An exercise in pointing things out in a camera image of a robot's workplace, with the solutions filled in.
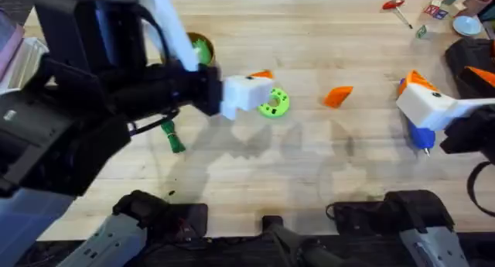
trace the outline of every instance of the black mount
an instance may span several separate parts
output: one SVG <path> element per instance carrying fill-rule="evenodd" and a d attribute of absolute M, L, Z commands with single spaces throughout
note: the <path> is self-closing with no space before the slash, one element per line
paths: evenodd
<path fill-rule="evenodd" d="M 336 202 L 333 217 L 339 234 L 355 236 L 426 233 L 430 227 L 453 231 L 454 226 L 442 201 L 428 190 L 388 192 L 384 201 Z"/>
<path fill-rule="evenodd" d="M 137 220 L 140 228 L 147 228 L 148 243 L 202 238 L 207 233 L 206 204 L 169 204 L 140 190 L 122 197 L 113 214 L 126 214 Z"/>
<path fill-rule="evenodd" d="M 264 216 L 261 223 L 263 233 L 273 237 L 286 267 L 369 267 L 360 261 L 333 255 L 315 237 L 301 236 L 284 228 L 280 216 Z"/>

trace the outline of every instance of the white bowl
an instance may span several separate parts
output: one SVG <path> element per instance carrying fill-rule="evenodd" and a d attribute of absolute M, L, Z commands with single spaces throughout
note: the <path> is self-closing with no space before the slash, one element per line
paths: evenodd
<path fill-rule="evenodd" d="M 454 30 L 463 36 L 474 36 L 481 32 L 481 23 L 478 19 L 461 15 L 454 19 Z"/>

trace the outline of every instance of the screwdriver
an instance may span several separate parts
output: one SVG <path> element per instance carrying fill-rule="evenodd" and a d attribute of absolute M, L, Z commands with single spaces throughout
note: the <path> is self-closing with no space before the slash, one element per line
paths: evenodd
<path fill-rule="evenodd" d="M 408 131 L 411 137 L 412 144 L 425 152 L 426 155 L 430 156 L 430 149 L 435 146 L 435 132 L 429 128 L 417 128 L 409 118 L 408 120 Z"/>
<path fill-rule="evenodd" d="M 399 7 L 404 4 L 404 0 L 390 0 L 389 2 L 386 2 L 382 9 L 384 10 L 389 10 L 389 9 L 395 9 L 399 15 L 402 17 L 402 19 L 408 24 L 409 28 L 412 29 L 411 23 L 405 18 L 404 14 L 402 11 L 399 9 Z"/>

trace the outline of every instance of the blue object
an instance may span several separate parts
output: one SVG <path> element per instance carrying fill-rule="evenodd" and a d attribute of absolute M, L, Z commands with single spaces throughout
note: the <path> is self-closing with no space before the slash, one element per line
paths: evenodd
<path fill-rule="evenodd" d="M 411 138 L 412 144 L 416 148 L 424 150 L 429 156 L 429 150 L 435 146 L 435 132 L 429 128 L 417 128 L 409 118 L 407 118 L 407 120 L 409 137 Z"/>
<path fill-rule="evenodd" d="M 452 24 L 454 30 L 464 36 L 474 36 L 481 32 L 481 23 L 470 16 L 458 16 Z"/>

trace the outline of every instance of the orange block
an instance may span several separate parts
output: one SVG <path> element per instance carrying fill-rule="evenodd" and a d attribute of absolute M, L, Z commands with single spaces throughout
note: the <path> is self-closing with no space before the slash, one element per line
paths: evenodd
<path fill-rule="evenodd" d="M 467 68 L 470 69 L 475 74 L 477 74 L 478 77 L 481 77 L 484 81 L 488 82 L 491 86 L 495 87 L 495 74 L 471 66 L 468 66 Z"/>
<path fill-rule="evenodd" d="M 270 70 L 263 70 L 259 73 L 250 74 L 250 77 L 268 77 L 273 79 L 273 73 Z"/>
<path fill-rule="evenodd" d="M 323 104 L 330 106 L 331 108 L 339 108 L 340 105 L 346 100 L 353 91 L 352 86 L 342 86 L 333 88 L 323 99 Z"/>
<path fill-rule="evenodd" d="M 408 84 L 419 84 L 422 85 L 423 87 L 428 88 L 429 90 L 436 91 L 438 92 L 439 89 L 437 89 L 435 86 L 433 86 L 431 83 L 426 81 L 424 77 L 421 76 L 421 74 L 418 74 L 416 70 L 412 70 L 409 72 L 408 76 L 405 78 L 404 82 L 402 82 L 401 86 L 398 88 L 398 95 L 400 96 L 404 89 L 408 86 Z"/>

